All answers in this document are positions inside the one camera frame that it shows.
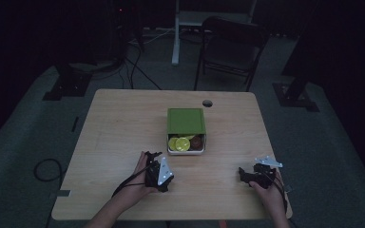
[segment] chair backrest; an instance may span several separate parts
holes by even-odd
[[[202,22],[202,34],[211,31],[212,35],[236,42],[252,44],[263,48],[269,39],[269,32],[256,24],[230,21],[219,16],[211,16]]]

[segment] box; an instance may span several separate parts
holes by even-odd
[[[200,155],[206,128],[202,108],[168,108],[167,151],[171,155]]]

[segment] table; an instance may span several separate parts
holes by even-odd
[[[210,100],[211,107],[202,106]],[[169,107],[202,107],[206,150],[197,156],[166,152]],[[274,158],[257,99],[247,92],[100,89],[87,113],[58,197],[54,219],[91,219],[129,177],[141,151],[162,151],[175,178],[119,219],[265,219],[255,191],[240,182],[254,158]],[[292,216],[289,203],[288,218]]]
[[[228,12],[209,12],[209,11],[187,11],[180,10],[180,0],[176,0],[175,34],[174,47],[171,64],[176,66],[180,61],[180,26],[200,27],[202,22],[210,16],[220,16],[231,20],[250,23],[253,18],[257,0],[251,2],[248,13],[228,13]]]

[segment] green lid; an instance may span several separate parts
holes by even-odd
[[[206,134],[202,108],[168,108],[168,134]]]

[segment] stand base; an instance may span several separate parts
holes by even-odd
[[[60,101],[62,97],[84,97],[91,74],[73,72],[76,80],[72,85],[64,86],[61,76],[50,92],[46,92],[43,101]]]
[[[319,109],[315,102],[312,102],[307,95],[307,92],[304,90],[300,96],[298,96],[297,100],[288,99],[285,96],[285,93],[290,85],[287,84],[272,84],[274,87],[275,93],[278,96],[279,103],[281,106],[291,106],[291,107],[305,107],[307,111],[310,112],[319,112]]]

